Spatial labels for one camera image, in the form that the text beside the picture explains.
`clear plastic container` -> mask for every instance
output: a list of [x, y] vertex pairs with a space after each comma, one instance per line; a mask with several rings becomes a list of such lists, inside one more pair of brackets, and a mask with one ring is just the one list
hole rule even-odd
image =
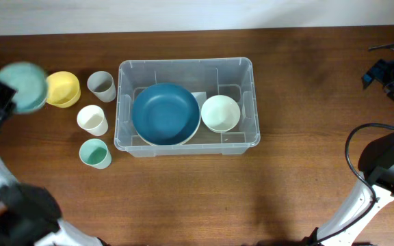
[[[197, 133], [179, 146], [150, 146], [137, 134], [131, 110], [137, 95], [157, 83], [176, 83], [190, 92], [206, 92], [207, 98], [225, 95], [241, 109], [238, 125], [226, 133], [214, 133], [200, 123]], [[252, 62], [245, 57], [124, 61], [120, 65], [116, 107], [115, 146], [134, 157], [170, 154], [243, 154], [259, 143], [257, 100]]]

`white bowl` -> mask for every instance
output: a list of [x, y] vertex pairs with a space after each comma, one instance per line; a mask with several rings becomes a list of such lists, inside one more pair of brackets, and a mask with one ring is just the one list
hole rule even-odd
[[212, 96], [202, 107], [203, 122], [209, 130], [216, 133], [225, 133], [234, 128], [240, 116], [237, 102], [228, 96]]

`gray cup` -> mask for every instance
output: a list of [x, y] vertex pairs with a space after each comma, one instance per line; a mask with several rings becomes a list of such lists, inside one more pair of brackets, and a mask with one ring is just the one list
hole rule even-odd
[[108, 72], [94, 72], [88, 79], [88, 89], [105, 103], [116, 97], [114, 78]]

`mint green cup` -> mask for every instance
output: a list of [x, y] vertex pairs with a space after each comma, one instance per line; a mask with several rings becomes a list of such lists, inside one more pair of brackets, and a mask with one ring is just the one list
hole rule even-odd
[[105, 169], [112, 162], [109, 149], [100, 139], [89, 139], [80, 147], [80, 159], [88, 166]]

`bowl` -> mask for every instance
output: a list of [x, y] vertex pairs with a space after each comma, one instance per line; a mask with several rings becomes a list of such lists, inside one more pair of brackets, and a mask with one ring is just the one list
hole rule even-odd
[[203, 123], [216, 133], [225, 133], [234, 128], [240, 116], [237, 102], [228, 96], [212, 96], [202, 106]]
[[196, 134], [200, 126], [200, 108], [185, 88], [160, 83], [137, 96], [131, 118], [138, 135], [148, 144], [178, 145]]
[[15, 62], [0, 70], [0, 82], [16, 90], [15, 113], [32, 113], [43, 107], [48, 96], [47, 74], [29, 62]]
[[74, 105], [80, 99], [80, 82], [70, 72], [55, 72], [48, 76], [49, 97], [47, 103], [59, 108]]

